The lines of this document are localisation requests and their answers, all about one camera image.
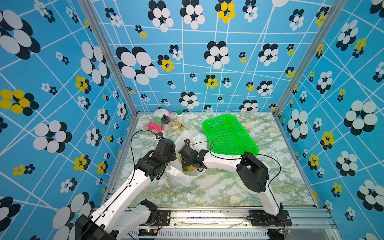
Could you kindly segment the translucent white plastic bag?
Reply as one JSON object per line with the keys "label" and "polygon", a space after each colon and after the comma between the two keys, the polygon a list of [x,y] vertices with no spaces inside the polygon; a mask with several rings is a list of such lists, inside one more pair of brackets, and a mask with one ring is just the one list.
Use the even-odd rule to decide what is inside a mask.
{"label": "translucent white plastic bag", "polygon": [[166,169],[172,184],[188,187],[194,180],[204,173],[204,170],[193,166],[193,159],[199,151],[207,149],[207,137],[197,130],[187,130],[175,141],[176,157]]}

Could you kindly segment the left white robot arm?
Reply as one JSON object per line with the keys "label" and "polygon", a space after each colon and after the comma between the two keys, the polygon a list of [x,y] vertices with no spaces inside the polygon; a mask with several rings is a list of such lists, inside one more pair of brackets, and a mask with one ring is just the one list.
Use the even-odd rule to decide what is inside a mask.
{"label": "left white robot arm", "polygon": [[176,145],[159,140],[156,148],[138,160],[125,183],[90,216],[80,216],[74,225],[76,240],[120,240],[144,223],[156,219],[157,206],[145,200],[127,215],[129,205],[154,179],[160,178],[169,162],[176,160]]}

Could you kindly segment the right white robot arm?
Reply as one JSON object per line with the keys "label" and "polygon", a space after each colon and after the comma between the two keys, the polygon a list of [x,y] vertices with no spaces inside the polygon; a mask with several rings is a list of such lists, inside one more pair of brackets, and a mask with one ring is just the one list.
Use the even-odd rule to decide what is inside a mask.
{"label": "right white robot arm", "polygon": [[247,220],[253,226],[292,226],[288,211],[274,197],[268,168],[252,153],[230,156],[211,153],[209,150],[197,152],[189,145],[184,145],[179,155],[184,164],[198,170],[219,169],[237,173],[245,187],[257,194],[263,206],[262,211],[249,211]]}

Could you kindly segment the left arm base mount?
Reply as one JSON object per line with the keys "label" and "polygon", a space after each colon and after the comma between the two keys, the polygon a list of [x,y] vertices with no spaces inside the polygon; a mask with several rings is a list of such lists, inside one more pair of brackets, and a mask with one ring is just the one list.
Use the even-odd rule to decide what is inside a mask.
{"label": "left arm base mount", "polygon": [[150,215],[149,221],[142,224],[142,226],[149,227],[164,227],[169,226],[171,220],[171,211],[170,210],[157,210],[155,215]]}

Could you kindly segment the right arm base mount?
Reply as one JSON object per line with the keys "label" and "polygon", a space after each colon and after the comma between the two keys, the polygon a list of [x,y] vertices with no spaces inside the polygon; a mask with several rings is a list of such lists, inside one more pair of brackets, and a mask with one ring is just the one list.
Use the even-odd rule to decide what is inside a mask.
{"label": "right arm base mount", "polygon": [[261,210],[249,211],[246,217],[253,227],[291,227],[292,219],[286,210],[279,211],[277,216],[266,213]]}

